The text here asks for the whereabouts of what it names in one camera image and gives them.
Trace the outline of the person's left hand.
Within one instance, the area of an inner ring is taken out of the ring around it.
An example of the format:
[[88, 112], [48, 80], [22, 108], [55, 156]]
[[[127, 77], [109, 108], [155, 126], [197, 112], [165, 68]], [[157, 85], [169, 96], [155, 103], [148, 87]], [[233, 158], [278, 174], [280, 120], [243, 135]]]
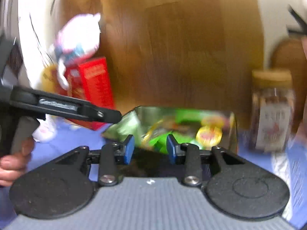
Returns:
[[28, 137], [21, 144], [21, 151], [1, 158], [0, 184], [3, 187], [11, 186], [14, 181], [26, 172], [32, 158], [35, 141]]

